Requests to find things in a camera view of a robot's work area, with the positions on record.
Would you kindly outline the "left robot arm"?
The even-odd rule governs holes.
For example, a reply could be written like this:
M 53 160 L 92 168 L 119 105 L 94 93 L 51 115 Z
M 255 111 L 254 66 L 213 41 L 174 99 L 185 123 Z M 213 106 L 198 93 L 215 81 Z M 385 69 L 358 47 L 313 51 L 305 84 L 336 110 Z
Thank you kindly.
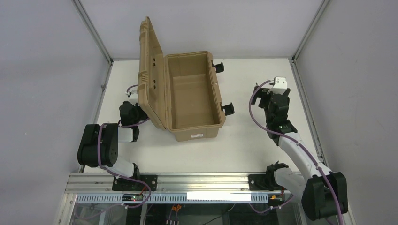
M 138 140 L 139 125 L 149 117 L 138 103 L 124 101 L 119 107 L 117 123 L 88 124 L 84 128 L 77 150 L 77 161 L 81 166 L 98 167 L 115 177 L 140 180 L 140 171 L 135 163 L 119 155 L 119 143 L 134 143 Z

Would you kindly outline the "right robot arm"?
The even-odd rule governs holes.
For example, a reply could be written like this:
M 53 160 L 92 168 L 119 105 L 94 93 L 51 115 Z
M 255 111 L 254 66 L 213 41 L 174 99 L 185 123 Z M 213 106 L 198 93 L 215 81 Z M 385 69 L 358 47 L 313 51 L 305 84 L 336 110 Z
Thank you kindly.
M 341 172 L 329 169 L 303 144 L 297 129 L 288 119 L 289 92 L 287 88 L 278 94 L 256 85 L 249 106 L 260 99 L 259 108 L 264 110 L 266 126 L 257 121 L 255 124 L 290 157 L 300 175 L 285 163 L 276 162 L 266 167 L 264 175 L 251 175 L 249 181 L 255 190 L 276 190 L 279 187 L 289 190 L 312 221 L 336 216 L 342 225 L 343 214 L 348 212 L 346 178 Z

